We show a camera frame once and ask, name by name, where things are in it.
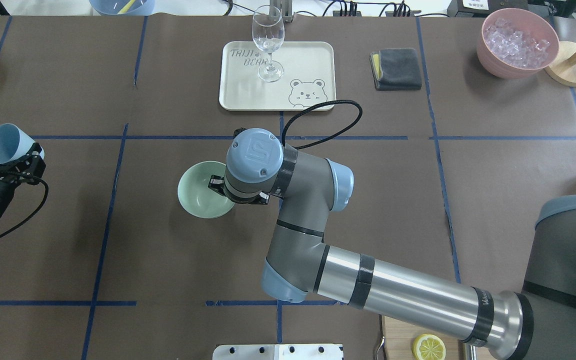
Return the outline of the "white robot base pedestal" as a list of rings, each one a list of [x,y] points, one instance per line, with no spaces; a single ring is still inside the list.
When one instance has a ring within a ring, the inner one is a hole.
[[[212,354],[213,360],[343,360],[342,344],[223,344]]]

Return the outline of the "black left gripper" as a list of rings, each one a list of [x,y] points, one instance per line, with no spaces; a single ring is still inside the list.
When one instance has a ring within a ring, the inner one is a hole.
[[[16,161],[0,164],[0,217],[14,198],[16,188],[22,183],[38,185],[46,170],[45,150],[34,142],[23,156]]]

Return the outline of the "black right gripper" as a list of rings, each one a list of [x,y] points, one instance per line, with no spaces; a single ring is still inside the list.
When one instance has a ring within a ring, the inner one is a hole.
[[[235,194],[236,191],[231,191],[228,188],[229,183],[226,178],[218,175],[211,175],[208,182],[208,189],[214,191],[220,196],[224,196],[229,201],[235,204],[249,204],[249,205],[268,205],[270,202],[269,194],[258,191],[256,193],[242,193],[242,195]]]

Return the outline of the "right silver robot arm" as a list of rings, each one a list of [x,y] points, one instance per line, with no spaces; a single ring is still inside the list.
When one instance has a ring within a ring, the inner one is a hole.
[[[277,300],[318,294],[353,308],[486,347],[499,360],[576,360],[576,194],[549,200],[535,224],[520,291],[490,292],[423,270],[428,245],[407,244],[395,264],[325,242],[345,209],[354,173],[305,153],[266,129],[242,129],[211,190],[234,203],[281,199],[261,287]]]

